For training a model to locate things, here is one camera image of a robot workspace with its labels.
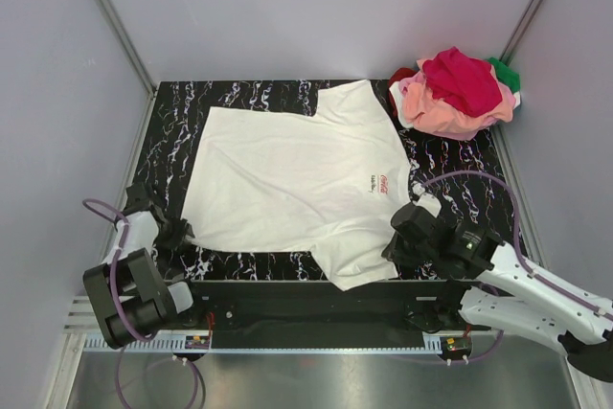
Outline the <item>white t-shirt red print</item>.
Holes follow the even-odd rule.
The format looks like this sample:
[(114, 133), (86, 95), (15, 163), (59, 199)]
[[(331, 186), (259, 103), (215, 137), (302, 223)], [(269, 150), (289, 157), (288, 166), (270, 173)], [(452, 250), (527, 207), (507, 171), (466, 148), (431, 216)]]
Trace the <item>white t-shirt red print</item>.
[(393, 279), (383, 258), (411, 166), (366, 80), (323, 89), (312, 116), (214, 107), (182, 216), (224, 252), (308, 251), (341, 290)]

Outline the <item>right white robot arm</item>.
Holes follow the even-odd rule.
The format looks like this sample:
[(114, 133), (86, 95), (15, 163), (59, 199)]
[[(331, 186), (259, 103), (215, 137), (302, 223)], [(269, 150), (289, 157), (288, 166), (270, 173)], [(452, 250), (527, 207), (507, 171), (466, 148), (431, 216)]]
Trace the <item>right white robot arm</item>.
[(470, 221), (447, 224), (421, 203), (391, 218), (382, 256), (398, 265), (431, 261), (445, 280), (437, 298), (411, 304), (408, 321), (427, 332), (461, 324), (499, 329), (543, 345), (578, 371), (612, 380), (612, 302), (566, 282)]

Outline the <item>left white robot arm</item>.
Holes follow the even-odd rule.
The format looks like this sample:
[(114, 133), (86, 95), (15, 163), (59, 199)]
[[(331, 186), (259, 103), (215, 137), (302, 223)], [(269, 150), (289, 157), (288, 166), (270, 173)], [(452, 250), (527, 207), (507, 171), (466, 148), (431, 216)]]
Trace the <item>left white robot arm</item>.
[(113, 350), (152, 340), (176, 320), (188, 329), (206, 319), (207, 306), (196, 299), (185, 281), (167, 284), (152, 257), (152, 250), (183, 250), (193, 237), (184, 218), (169, 216), (163, 201), (146, 183), (126, 189), (122, 210), (97, 199), (83, 205), (97, 213), (97, 205), (109, 210), (115, 238), (101, 264), (82, 276), (102, 337)]

